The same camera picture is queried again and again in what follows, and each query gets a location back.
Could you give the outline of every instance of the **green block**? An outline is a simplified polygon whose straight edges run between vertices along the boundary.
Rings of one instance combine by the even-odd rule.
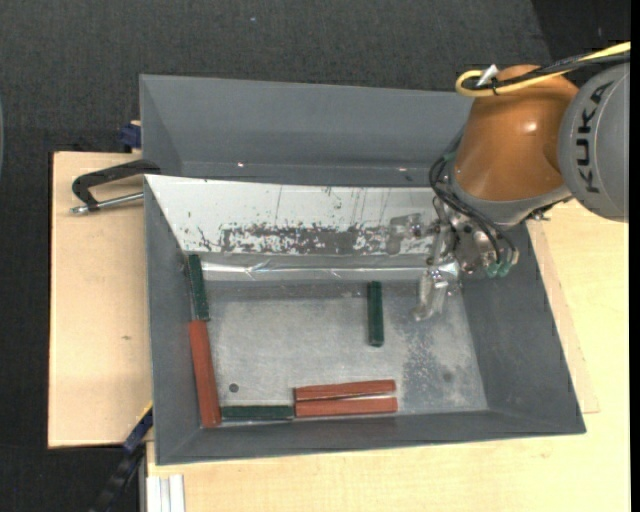
[[[290,405],[238,405],[221,408],[223,420],[274,421],[293,418]]]
[[[211,317],[209,315],[207,292],[204,288],[204,277],[202,276],[200,256],[197,254],[190,254],[187,257],[187,272],[189,275],[189,283],[191,285],[191,299],[193,301],[193,310],[196,320],[208,321]]]
[[[367,314],[369,323],[369,345],[384,345],[384,315],[382,311],[382,283],[371,281],[367,285]]]

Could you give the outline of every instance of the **black carpet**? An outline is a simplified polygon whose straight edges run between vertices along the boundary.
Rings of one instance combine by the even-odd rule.
[[[139,73],[451,90],[469,67],[629,39],[630,3],[0,1],[0,512],[86,510],[118,461],[46,450],[48,164],[123,150]],[[117,510],[136,510],[135,490]]]

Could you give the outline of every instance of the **cable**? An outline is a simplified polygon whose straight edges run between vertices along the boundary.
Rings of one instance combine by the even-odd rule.
[[[562,59],[561,61],[546,66],[545,68],[538,68],[537,70],[525,73],[521,77],[515,77],[503,82],[494,80],[493,83],[484,85],[480,88],[468,88],[464,85],[464,82],[473,78],[480,78],[484,73],[484,71],[474,69],[462,73],[458,77],[458,79],[456,80],[456,91],[463,96],[469,96],[473,98],[488,97],[514,92],[525,87],[530,87],[544,80],[548,80],[549,78],[564,75],[565,73],[568,73],[569,71],[572,71],[584,65],[595,65],[601,62],[605,62],[605,59],[608,59],[609,57],[620,55],[621,57],[626,58],[621,54],[625,54],[626,52],[630,51],[631,42],[620,43],[594,53]]]

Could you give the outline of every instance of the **wooden block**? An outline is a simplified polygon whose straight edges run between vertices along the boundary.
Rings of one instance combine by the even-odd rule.
[[[309,400],[296,403],[295,408],[297,418],[384,414],[397,412],[398,400],[394,396],[356,398],[353,400]]]
[[[222,416],[220,414],[216,378],[213,373],[207,323],[203,320],[190,322],[189,340],[193,358],[193,371],[196,377],[200,421],[205,428],[216,427],[222,422]]]
[[[347,382],[344,384],[323,384],[319,386],[303,386],[294,389],[296,402],[305,400],[330,400],[337,398],[354,398],[358,396],[392,393],[396,390],[393,379],[367,380]]]

